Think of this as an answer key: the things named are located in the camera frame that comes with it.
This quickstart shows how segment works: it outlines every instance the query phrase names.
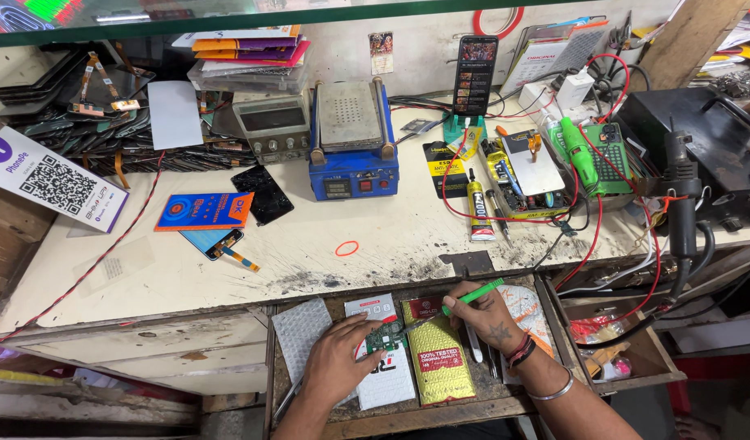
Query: qr code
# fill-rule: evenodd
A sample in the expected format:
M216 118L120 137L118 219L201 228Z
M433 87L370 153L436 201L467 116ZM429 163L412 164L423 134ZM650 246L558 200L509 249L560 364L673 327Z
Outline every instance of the qr code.
M76 215L93 193L95 181L47 155L19 189Z

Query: shelf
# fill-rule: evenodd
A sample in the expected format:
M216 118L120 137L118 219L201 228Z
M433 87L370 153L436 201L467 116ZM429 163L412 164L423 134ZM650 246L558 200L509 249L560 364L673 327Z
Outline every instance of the shelf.
M0 0L0 47L224 31L579 0ZM101 25L102 20L131 22Z

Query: green soldering iron handle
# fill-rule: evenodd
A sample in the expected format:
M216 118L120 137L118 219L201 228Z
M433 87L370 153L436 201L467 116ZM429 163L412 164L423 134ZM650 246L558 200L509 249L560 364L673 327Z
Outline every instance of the green soldering iron handle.
M506 281L502 278L497 278L496 280L492 281L491 283L478 287L478 289L473 290L472 292L468 293L467 295L458 298L460 301L464 302L465 304L469 304L471 301L477 300L478 298L486 295L487 293L491 292L495 287L499 286L500 284L505 283ZM448 307L445 305L443 306L443 313L448 316L451 315L451 311L448 310Z
M584 189L587 190L589 196L602 194L601 189L595 190L594 194L591 193L598 185L598 172L595 170L595 161L592 160L592 155L589 153L586 139L578 131L578 127L570 121L570 117L565 116L559 120L559 124L563 128L563 139L565 139L565 147L568 156L570 156L570 161L573 162L573 166L576 167L576 171L581 177L581 185L584 185Z

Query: smartphone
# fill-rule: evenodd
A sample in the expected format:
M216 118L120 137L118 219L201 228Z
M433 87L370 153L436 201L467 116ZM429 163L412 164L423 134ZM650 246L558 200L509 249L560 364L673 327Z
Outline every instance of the smartphone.
M215 248L218 243L231 247L239 241L243 234L240 229L213 229L203 231L180 231L196 249L206 255L210 260L217 260L220 251Z
M294 205L263 165L255 165L233 176L231 182L240 193L253 193L250 212L258 226L274 222L294 209Z
M454 114L461 117L486 115L495 74L497 37L462 37L456 65Z

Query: white table surface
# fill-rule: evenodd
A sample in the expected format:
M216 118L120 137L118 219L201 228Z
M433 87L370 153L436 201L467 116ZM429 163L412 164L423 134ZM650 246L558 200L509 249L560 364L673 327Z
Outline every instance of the white table surface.
M521 110L510 99L504 114ZM439 119L436 110L404 109L392 113L395 133L417 117ZM529 117L488 121L487 130L503 125L510 133L534 128ZM400 181L395 196L317 202L312 194L308 163L270 165L274 177L294 210L263 227L252 215L244 238L233 249L261 266L252 273L229 257L209 261L176 232L155 233L153 227L171 194L233 192L229 171L164 172L142 219L111 254L119 275L107 279L99 266L76 291L39 320L44 327L132 321L139 316L261 301L290 300L308 295L331 295L345 290L405 285L455 275L439 255L488 252L496 271L522 269L546 253L559 230L551 225L511 222L511 248L495 225L497 241L470 242L469 221L452 214L437 197L422 145L442 139L433 128L399 145ZM465 163L483 175L480 155ZM78 277L120 236L143 205L155 174L130 174L130 197L110 235L67 238L73 221L59 216L0 315L0 334L9 332L44 310L73 285ZM467 198L450 199L457 210L468 212ZM544 264L577 263L587 253L595 232L596 204L591 204L591 225L576 237L563 238ZM583 210L571 225L584 224ZM592 260L622 257L633 247L642 229L624 211L605 213ZM718 246L750 240L750 229L716 234ZM345 241L358 241L359 250L338 257ZM644 254L645 246L634 254Z

